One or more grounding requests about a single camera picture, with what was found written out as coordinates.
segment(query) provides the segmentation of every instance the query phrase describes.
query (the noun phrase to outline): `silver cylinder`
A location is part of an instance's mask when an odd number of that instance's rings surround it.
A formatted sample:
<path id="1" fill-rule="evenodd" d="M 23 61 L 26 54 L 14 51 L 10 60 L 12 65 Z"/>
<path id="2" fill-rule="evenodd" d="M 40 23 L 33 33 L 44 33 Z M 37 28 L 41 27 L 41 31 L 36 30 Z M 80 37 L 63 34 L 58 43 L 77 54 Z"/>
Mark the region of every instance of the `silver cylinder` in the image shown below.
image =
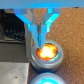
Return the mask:
<path id="1" fill-rule="evenodd" d="M 30 84 L 66 84 L 62 78 L 53 73 L 42 73 L 35 77 Z"/>
<path id="2" fill-rule="evenodd" d="M 41 72 L 53 72 L 59 69 L 60 65 L 63 62 L 64 59 L 64 52 L 62 47 L 55 41 L 47 39 L 45 42 L 53 43 L 57 48 L 58 48 L 58 54 L 56 58 L 50 60 L 50 61 L 45 61 L 40 59 L 37 54 L 37 47 L 34 45 L 31 49 L 31 64 L 39 71 Z"/>

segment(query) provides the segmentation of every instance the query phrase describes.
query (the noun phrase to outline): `speckled brown floor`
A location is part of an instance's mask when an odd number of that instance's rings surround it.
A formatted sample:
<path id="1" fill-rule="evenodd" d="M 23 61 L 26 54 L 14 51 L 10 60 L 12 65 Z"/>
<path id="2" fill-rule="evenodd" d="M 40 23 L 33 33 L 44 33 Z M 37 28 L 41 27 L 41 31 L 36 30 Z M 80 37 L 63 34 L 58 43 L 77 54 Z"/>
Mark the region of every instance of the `speckled brown floor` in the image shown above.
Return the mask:
<path id="1" fill-rule="evenodd" d="M 45 11 L 36 9 L 38 23 Z M 65 58 L 56 74 L 66 84 L 84 84 L 84 9 L 62 8 L 61 15 L 52 24 L 46 38 L 57 41 L 64 50 Z M 30 66 L 28 84 L 37 75 Z"/>

